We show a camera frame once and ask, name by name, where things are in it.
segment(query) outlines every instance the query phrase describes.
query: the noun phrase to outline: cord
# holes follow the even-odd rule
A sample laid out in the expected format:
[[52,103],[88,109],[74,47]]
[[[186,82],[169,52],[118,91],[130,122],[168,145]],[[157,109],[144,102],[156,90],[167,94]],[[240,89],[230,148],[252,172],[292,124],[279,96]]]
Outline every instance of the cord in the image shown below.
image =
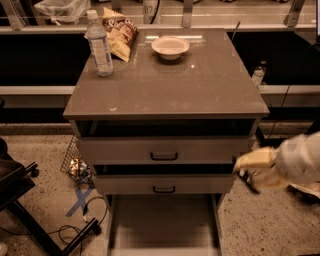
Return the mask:
[[[297,68],[298,68],[299,65],[301,64],[301,61],[302,61],[303,58],[306,56],[306,53],[307,53],[312,47],[314,47],[316,44],[317,44],[317,43],[314,43],[314,44],[309,45],[308,48],[303,52],[303,54],[301,55],[300,60],[297,62],[296,66],[295,66],[295,68],[294,68],[294,71],[297,70]],[[285,103],[286,98],[287,98],[287,96],[288,96],[289,89],[290,89],[291,85],[292,85],[292,83],[289,84],[289,86],[288,86],[288,88],[287,88],[287,90],[286,90],[286,92],[285,92],[285,94],[284,94],[284,97],[283,97],[282,103],[281,103],[281,105],[280,105],[280,108],[283,108],[283,106],[284,106],[284,103]],[[273,131],[274,131],[274,128],[275,128],[277,122],[278,122],[278,120],[275,120],[275,122],[274,122],[274,124],[273,124],[273,126],[272,126],[272,128],[271,128],[270,134],[269,134],[269,136],[268,136],[267,139],[270,139],[270,137],[272,136]]]
[[[88,208],[88,207],[89,207],[89,204],[90,204],[92,201],[97,200],[97,199],[102,199],[102,200],[105,202],[105,199],[104,199],[104,197],[102,197],[102,196],[95,196],[95,197],[90,198],[90,199],[88,200],[88,202],[86,203],[86,205],[83,207],[82,214],[83,214],[83,216],[84,216],[84,219],[85,219],[85,215],[86,215],[87,212],[89,211],[89,208]],[[98,226],[100,226],[101,223],[103,222],[103,220],[105,219],[105,217],[106,217],[106,215],[107,215],[107,212],[108,212],[108,207],[107,207],[107,204],[106,204],[106,209],[105,209],[105,211],[104,211],[104,214],[103,214],[102,219],[100,220]]]
[[158,10],[159,10],[159,6],[160,6],[160,0],[157,1],[157,7],[156,7],[156,10],[155,10],[154,15],[152,17],[152,20],[150,21],[150,24],[153,24],[154,20],[156,19],[156,16],[157,16]]
[[[64,225],[64,226],[60,227],[58,230],[52,231],[52,232],[48,232],[48,233],[46,233],[46,234],[47,234],[47,235],[52,235],[52,234],[58,233],[58,234],[59,234],[59,238],[60,238],[60,240],[62,241],[62,243],[65,244],[65,245],[67,245],[67,244],[69,244],[69,243],[66,242],[66,241],[62,238],[61,232],[64,231],[64,230],[66,230],[66,229],[70,229],[70,228],[72,228],[73,230],[75,230],[78,234],[79,234],[79,232],[81,231],[81,230],[80,230],[79,228],[77,228],[77,227],[70,226],[70,225]],[[2,231],[4,231],[4,232],[7,232],[7,233],[10,234],[10,235],[13,235],[13,236],[32,236],[31,233],[20,233],[20,234],[18,234],[18,233],[11,232],[11,231],[3,228],[3,227],[0,227],[0,229],[1,229]],[[79,256],[81,256],[81,254],[82,254],[82,241],[80,242],[80,254],[79,254]]]
[[[83,216],[85,216],[85,214],[86,214],[86,213],[88,212],[88,210],[89,210],[89,208],[88,208],[89,203],[91,203],[92,201],[97,200],[97,199],[102,199],[102,200],[104,200],[104,198],[103,198],[102,196],[95,196],[95,197],[90,198],[90,199],[88,200],[88,202],[86,203],[86,205],[83,207]],[[103,216],[102,216],[102,219],[101,219],[100,222],[98,223],[98,227],[99,227],[99,228],[100,228],[101,223],[102,223],[103,220],[105,219],[105,217],[106,217],[106,215],[107,215],[107,212],[108,212],[108,207],[107,207],[107,204],[106,204],[105,212],[104,212],[104,214],[103,214]],[[67,229],[73,229],[73,230],[75,230],[78,234],[81,232],[81,230],[80,230],[79,228],[77,228],[77,227],[74,227],[74,226],[71,226],[71,225],[63,225],[63,226],[61,226],[58,230],[55,230],[55,231],[52,231],[52,232],[48,232],[48,233],[46,233],[46,234],[47,234],[47,235],[52,235],[52,234],[58,233],[59,238],[60,238],[60,240],[62,241],[62,243],[65,244],[65,245],[68,245],[69,243],[62,237],[62,232],[63,232],[64,230],[67,230]],[[5,231],[5,232],[7,232],[8,234],[14,235],[14,236],[31,236],[31,235],[32,235],[31,233],[14,233],[14,232],[11,232],[11,231],[3,228],[3,227],[0,227],[0,230],[3,230],[3,231]],[[100,232],[101,232],[101,229],[99,229],[99,230],[97,230],[97,231],[96,231],[96,230],[95,230],[95,231],[92,231],[92,232],[90,232],[84,239],[86,239],[87,237],[89,237],[90,235],[92,235],[92,233],[98,235],[98,234],[100,234]],[[83,248],[82,248],[82,241],[80,242],[80,254],[79,254],[80,256],[81,256],[81,254],[82,254],[82,249],[83,249]]]
[[232,37],[231,37],[231,42],[233,42],[234,36],[236,35],[236,33],[238,32],[238,28],[240,26],[240,21],[238,21],[236,28],[233,31]]

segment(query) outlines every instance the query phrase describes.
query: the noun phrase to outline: white bowl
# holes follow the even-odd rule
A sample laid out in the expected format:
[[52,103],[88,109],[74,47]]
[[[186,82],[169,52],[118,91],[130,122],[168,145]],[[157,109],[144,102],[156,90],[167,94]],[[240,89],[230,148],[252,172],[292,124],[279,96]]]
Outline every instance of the white bowl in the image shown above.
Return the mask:
[[164,36],[155,39],[151,47],[160,57],[165,60],[175,60],[186,52],[190,48],[190,44],[187,40],[173,36]]

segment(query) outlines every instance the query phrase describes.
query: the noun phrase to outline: cabinet top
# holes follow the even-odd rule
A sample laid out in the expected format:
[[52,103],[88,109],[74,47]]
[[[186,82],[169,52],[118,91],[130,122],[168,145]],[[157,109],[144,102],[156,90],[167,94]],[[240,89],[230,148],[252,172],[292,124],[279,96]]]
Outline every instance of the cabinet top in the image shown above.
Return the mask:
[[[190,49],[174,61],[151,48],[178,36]],[[89,57],[65,109],[68,120],[252,118],[268,115],[258,90],[223,29],[142,29],[129,62],[113,59],[114,73],[96,75]]]

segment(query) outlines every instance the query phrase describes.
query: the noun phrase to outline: bottle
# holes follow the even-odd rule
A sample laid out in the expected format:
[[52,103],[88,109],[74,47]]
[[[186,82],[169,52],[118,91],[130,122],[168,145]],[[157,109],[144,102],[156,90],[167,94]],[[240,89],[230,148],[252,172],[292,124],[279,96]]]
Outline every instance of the bottle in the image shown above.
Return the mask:
[[99,76],[113,73],[113,63],[107,42],[107,33],[100,23],[96,10],[87,11],[87,38]]
[[252,74],[252,81],[257,88],[261,85],[266,72],[267,62],[265,60],[261,60],[259,65],[255,67]]

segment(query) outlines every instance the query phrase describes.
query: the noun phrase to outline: drawer handle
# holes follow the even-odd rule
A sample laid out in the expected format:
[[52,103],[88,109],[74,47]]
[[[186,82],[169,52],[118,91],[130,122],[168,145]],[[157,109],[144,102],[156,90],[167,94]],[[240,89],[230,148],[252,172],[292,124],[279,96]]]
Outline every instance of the drawer handle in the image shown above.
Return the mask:
[[151,152],[150,157],[154,161],[174,161],[178,159],[178,152]]
[[157,189],[155,186],[153,186],[153,192],[157,194],[173,194],[176,192],[176,186],[173,186],[170,190],[167,188]]

